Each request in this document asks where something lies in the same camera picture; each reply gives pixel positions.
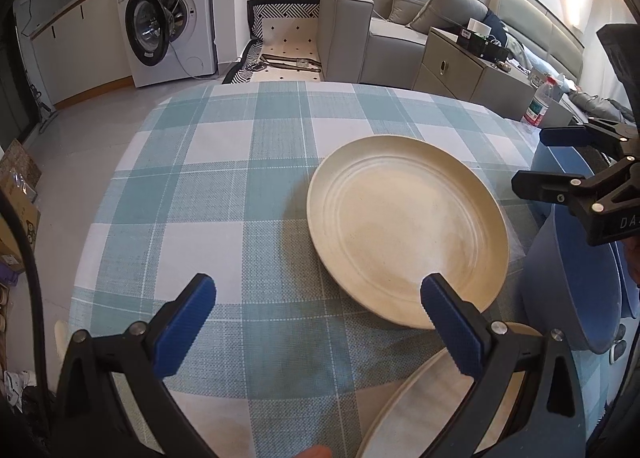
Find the left hand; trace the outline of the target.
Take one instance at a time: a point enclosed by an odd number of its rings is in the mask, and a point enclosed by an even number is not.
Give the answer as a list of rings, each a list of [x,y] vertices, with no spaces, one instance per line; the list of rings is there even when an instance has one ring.
[[[332,458],[332,452],[324,445],[314,445],[299,452],[294,458]]]

